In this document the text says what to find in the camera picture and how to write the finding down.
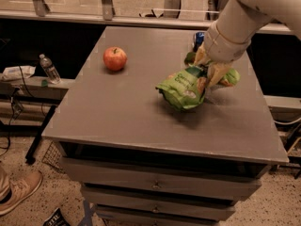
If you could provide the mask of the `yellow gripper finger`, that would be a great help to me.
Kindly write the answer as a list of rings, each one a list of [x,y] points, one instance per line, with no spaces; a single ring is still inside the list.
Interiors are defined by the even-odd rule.
[[[231,68],[231,63],[212,62],[208,67],[207,87],[216,85]]]
[[[204,44],[201,44],[196,51],[194,65],[206,65],[210,61],[210,57],[207,55]]]

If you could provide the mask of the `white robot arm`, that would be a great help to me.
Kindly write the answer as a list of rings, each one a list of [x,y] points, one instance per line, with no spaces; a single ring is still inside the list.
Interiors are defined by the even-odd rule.
[[[301,0],[229,0],[197,50],[194,64],[208,68],[206,85],[217,84],[245,52],[251,38],[273,20],[301,39]]]

